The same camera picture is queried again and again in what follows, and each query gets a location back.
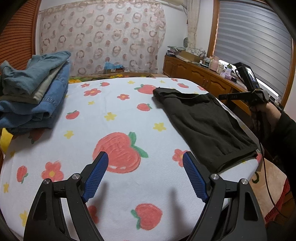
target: strawberry print bedsheet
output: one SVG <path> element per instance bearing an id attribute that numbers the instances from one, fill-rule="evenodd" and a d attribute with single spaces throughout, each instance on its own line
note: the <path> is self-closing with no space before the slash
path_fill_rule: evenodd
<path id="1" fill-rule="evenodd" d="M 11 141 L 0 175 L 0 208 L 8 226 L 23 236 L 42 180 L 65 180 L 105 151 L 109 166 L 96 195 L 87 202 L 105 241 L 177 241 L 189 235 L 204 203 L 183 167 L 182 155 L 190 148 L 155 102 L 156 87 L 207 93 L 193 82 L 170 78 L 70 84 L 52 130 L 34 130 Z M 251 159 L 221 176 L 249 180 L 257 167 L 258 161 Z M 66 200 L 62 204 L 69 232 L 78 240 Z"/>

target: metal screw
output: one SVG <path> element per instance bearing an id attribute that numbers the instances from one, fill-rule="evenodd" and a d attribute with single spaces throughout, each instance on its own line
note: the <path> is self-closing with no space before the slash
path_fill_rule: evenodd
<path id="1" fill-rule="evenodd" d="M 72 175 L 72 179 L 78 179 L 80 178 L 80 175 L 78 173 L 75 173 Z"/>
<path id="2" fill-rule="evenodd" d="M 50 182 L 50 179 L 49 178 L 43 180 L 43 184 L 45 184 L 45 185 L 46 184 L 49 184 L 49 182 Z"/>
<path id="3" fill-rule="evenodd" d="M 211 178 L 213 178 L 214 180 L 217 180 L 219 178 L 219 175 L 218 174 L 212 174 Z"/>
<path id="4" fill-rule="evenodd" d="M 249 182 L 248 182 L 248 180 L 247 179 L 241 179 L 241 182 L 242 182 L 242 184 L 244 184 L 244 185 L 247 185 Z"/>

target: blue gripper pad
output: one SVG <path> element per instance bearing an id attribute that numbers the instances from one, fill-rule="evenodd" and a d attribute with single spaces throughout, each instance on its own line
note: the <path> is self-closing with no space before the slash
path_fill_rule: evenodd
<path id="1" fill-rule="evenodd" d="M 206 183 L 187 153 L 183 155 L 183 166 L 196 196 L 203 202 L 207 202 L 209 197 L 206 192 Z"/>
<path id="2" fill-rule="evenodd" d="M 84 202 L 87 202 L 90 198 L 94 197 L 99 184 L 107 170 L 108 163 L 108 154 L 104 153 L 91 174 L 89 175 L 89 178 L 85 182 L 84 194 L 82 196 Z"/>

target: white wall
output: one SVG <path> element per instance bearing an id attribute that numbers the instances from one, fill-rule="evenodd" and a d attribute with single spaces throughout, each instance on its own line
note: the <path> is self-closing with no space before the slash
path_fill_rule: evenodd
<path id="1" fill-rule="evenodd" d="M 209 48 L 214 0 L 200 0 L 200 17 L 198 19 L 196 33 L 196 48 L 202 48 L 207 52 Z"/>
<path id="2" fill-rule="evenodd" d="M 42 0 L 39 10 L 58 6 L 65 3 L 75 2 L 75 0 Z M 181 6 L 169 7 L 163 5 L 163 11 L 165 13 L 166 19 L 166 32 L 163 43 L 158 52 L 157 67 L 158 72 L 162 72 L 163 63 L 165 58 L 165 53 L 167 51 L 167 46 L 183 46 L 183 39 L 187 37 L 187 17 Z M 40 54 L 39 51 L 39 25 L 40 19 L 37 19 L 36 27 L 36 54 Z"/>
<path id="3" fill-rule="evenodd" d="M 291 93 L 289 95 L 288 102 L 284 110 L 293 120 L 296 121 L 296 72 Z"/>

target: stack of folded clothes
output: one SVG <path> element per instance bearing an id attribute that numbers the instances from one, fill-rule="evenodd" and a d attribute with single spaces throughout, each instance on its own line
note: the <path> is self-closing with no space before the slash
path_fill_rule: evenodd
<path id="1" fill-rule="evenodd" d="M 68 90 L 71 53 L 33 55 L 25 70 L 0 65 L 0 128 L 13 135 L 52 128 Z"/>

